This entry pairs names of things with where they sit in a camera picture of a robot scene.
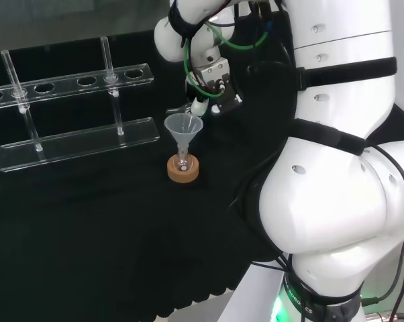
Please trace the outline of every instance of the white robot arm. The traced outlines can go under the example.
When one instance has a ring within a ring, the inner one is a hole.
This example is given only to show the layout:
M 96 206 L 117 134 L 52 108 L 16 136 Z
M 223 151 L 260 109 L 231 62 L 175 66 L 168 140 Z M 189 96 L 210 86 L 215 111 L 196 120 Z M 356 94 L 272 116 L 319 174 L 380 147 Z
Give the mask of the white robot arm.
M 188 23 L 198 23 L 223 0 L 177 0 Z M 331 67 L 394 56 L 389 0 L 284 0 L 291 20 L 297 68 Z M 233 22 L 229 9 L 222 23 Z M 183 59 L 181 37 L 167 18 L 156 45 L 169 61 Z M 230 38 L 233 28 L 223 28 Z M 215 47 L 207 28 L 195 36 L 195 54 Z M 391 112 L 395 77 L 309 87 L 298 94 L 295 117 L 366 139 Z M 382 146 L 404 169 L 404 142 Z M 363 155 L 289 138 L 260 195 L 268 237 L 294 254 L 296 275 L 319 295 L 346 297 L 404 240 L 404 183 L 373 148 Z M 291 321 L 301 314 L 283 288 Z M 362 308 L 352 319 L 365 321 Z

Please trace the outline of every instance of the black tablecloth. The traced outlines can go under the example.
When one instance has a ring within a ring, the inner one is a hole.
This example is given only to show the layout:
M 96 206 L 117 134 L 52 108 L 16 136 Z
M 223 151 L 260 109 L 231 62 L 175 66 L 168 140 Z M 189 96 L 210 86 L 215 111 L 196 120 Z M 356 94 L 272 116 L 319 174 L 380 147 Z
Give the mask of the black tablecloth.
M 246 28 L 239 34 L 234 42 L 253 38 Z M 284 139 L 295 108 L 290 79 L 280 70 L 251 76 L 254 53 L 224 48 L 245 104 L 205 119 L 190 146 L 201 173 L 183 186 L 167 177 L 176 145 L 163 126 L 165 111 L 186 101 L 182 64 L 158 56 L 152 32 L 112 37 L 110 45 L 115 66 L 150 65 L 151 85 L 121 91 L 123 120 L 152 116 L 161 138 L 0 173 L 1 322 L 153 321 L 235 289 L 250 261 L 266 255 L 226 209 L 241 175 Z M 284 60 L 273 44 L 258 51 L 259 59 Z M 11 56 L 21 81 L 103 69 L 98 39 Z M 0 85 L 7 83 L 0 58 Z M 31 111 L 40 136 L 113 123 L 107 93 L 34 103 Z M 404 140 L 404 113 L 394 108 L 372 138 Z M 0 145 L 26 139 L 17 109 L 0 109 Z

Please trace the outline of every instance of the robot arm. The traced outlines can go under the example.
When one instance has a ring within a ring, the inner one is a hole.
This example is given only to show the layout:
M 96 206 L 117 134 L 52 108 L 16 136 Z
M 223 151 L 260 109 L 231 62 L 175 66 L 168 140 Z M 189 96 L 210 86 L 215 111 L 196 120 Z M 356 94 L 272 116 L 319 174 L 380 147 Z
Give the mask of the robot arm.
M 298 68 L 394 56 L 389 0 L 283 1 Z M 222 3 L 177 0 L 189 23 L 198 23 Z M 233 21 L 230 9 L 221 14 L 222 23 Z M 222 29 L 232 36 L 233 28 Z M 160 44 L 161 37 L 173 39 L 169 48 Z M 199 30 L 194 54 L 214 48 L 213 39 L 206 28 Z M 182 60 L 180 43 L 181 37 L 162 21 L 156 28 L 160 53 L 169 61 Z M 394 76 L 310 87 L 298 94 L 295 117 L 366 139 L 388 117 L 394 100 Z M 404 142 L 385 149 L 404 168 Z M 320 295 L 345 297 L 356 292 L 374 266 L 404 240 L 403 181 L 373 149 L 357 157 L 289 138 L 264 183 L 260 218 L 268 237 L 282 251 L 294 254 L 293 268 L 302 281 Z M 282 300 L 291 320 L 300 321 L 287 294 Z M 360 308 L 353 322 L 364 320 Z

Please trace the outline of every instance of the clear acrylic stand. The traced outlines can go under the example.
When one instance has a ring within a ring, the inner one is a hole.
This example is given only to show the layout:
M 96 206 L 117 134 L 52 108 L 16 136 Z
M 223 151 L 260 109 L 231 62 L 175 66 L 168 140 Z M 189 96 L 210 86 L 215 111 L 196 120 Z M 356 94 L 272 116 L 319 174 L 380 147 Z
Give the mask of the clear acrylic stand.
M 41 164 L 155 142 L 160 138 L 156 124 L 151 117 L 125 123 L 121 120 L 119 88 L 151 83 L 154 77 L 150 68 L 147 64 L 143 64 L 114 70 L 106 37 L 101 38 L 101 45 L 106 67 L 102 73 L 78 74 L 22 84 L 18 81 L 9 52 L 2 53 L 11 86 L 0 88 L 0 108 L 13 105 L 19 107 L 31 140 L 0 146 L 0 171 L 21 170 Z M 86 83 L 89 78 L 92 78 L 91 82 Z M 108 90 L 115 124 L 45 138 L 38 137 L 30 114 L 30 102 L 101 90 Z
M 0 146 L 0 171 L 9 172 L 41 164 L 57 162 L 137 146 L 159 139 L 156 124 L 151 117 L 123 123 L 122 136 L 117 126 L 107 125 L 95 129 L 40 138 L 43 150 L 37 152 L 32 140 Z

